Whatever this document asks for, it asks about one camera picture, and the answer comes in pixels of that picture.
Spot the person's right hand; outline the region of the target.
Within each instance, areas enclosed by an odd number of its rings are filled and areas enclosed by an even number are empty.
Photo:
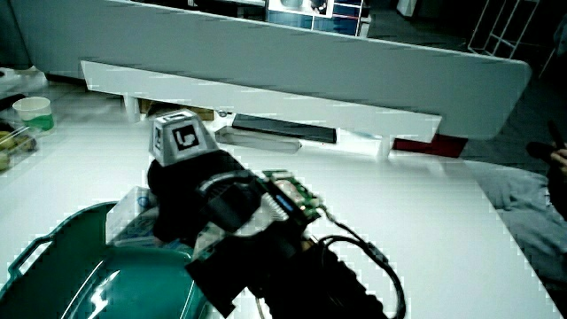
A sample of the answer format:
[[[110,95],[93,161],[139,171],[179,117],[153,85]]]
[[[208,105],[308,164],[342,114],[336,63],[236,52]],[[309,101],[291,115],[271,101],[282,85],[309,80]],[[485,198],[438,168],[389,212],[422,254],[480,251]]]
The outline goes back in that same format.
[[[277,218],[262,179],[220,148],[194,112],[152,117],[150,152],[147,181],[158,200],[153,235],[159,241],[179,239],[196,249],[315,245],[305,226]]]

